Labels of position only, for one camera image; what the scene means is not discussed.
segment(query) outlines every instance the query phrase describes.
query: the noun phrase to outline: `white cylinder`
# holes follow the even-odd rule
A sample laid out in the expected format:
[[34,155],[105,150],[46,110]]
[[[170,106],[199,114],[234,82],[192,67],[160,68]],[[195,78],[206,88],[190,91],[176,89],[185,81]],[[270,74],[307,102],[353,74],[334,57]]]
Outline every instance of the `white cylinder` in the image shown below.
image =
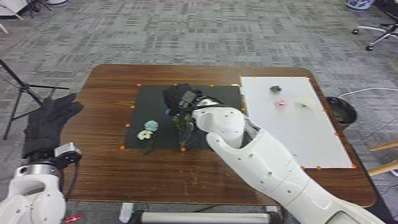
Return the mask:
[[266,224],[270,223],[270,215],[266,213],[158,213],[146,212],[142,214],[142,223],[163,224]]

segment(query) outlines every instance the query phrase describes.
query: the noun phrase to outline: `table leg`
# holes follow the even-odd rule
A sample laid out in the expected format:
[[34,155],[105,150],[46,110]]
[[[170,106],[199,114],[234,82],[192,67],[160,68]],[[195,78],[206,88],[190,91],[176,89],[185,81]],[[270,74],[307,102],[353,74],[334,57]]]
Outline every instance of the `table leg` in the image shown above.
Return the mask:
[[128,220],[131,218],[131,213],[133,213],[133,203],[122,203],[121,214],[119,214],[119,220],[122,223],[128,223]]

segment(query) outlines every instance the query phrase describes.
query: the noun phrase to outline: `green object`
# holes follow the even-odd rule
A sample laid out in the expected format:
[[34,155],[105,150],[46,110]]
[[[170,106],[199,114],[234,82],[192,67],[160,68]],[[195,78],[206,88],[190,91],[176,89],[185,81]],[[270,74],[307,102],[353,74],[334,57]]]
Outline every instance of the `green object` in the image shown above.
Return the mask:
[[156,121],[147,121],[144,124],[146,130],[154,132],[158,130],[158,122]]
[[270,91],[273,94],[277,94],[282,91],[282,88],[279,86],[272,86]]

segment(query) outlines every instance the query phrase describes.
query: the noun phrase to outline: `small toy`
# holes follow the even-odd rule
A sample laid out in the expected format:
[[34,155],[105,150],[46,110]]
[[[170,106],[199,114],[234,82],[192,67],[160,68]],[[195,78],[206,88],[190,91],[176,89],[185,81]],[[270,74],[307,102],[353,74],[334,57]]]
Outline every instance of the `small toy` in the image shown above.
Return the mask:
[[272,86],[270,91],[273,94],[277,94],[282,91],[282,88],[279,86]]
[[302,105],[302,107],[314,106],[314,100],[311,97],[305,97],[305,96],[297,97],[297,103]]
[[277,105],[282,107],[286,106],[286,101],[284,100],[277,100]]
[[73,216],[71,218],[67,218],[67,219],[64,220],[64,222],[66,222],[66,223],[73,223],[73,222],[76,222],[80,219],[82,219],[82,215],[76,215],[76,216]]

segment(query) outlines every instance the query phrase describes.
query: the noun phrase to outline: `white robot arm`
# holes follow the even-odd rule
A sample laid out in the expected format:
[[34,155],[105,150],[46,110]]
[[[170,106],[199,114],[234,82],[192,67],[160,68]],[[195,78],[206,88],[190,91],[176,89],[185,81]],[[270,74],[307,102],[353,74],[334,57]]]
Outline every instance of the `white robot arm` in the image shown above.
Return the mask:
[[59,189],[57,173],[64,164],[78,162],[80,158],[80,150],[73,143],[67,143],[55,148],[51,163],[34,163],[16,169],[9,195],[0,203],[0,223],[59,224],[62,222],[66,199]]
[[[242,112],[213,105],[192,112],[197,127],[222,160],[250,187],[279,202],[304,224],[378,224],[375,215],[334,197],[307,176],[293,155],[265,129],[252,125]],[[242,148],[243,133],[250,142]]]

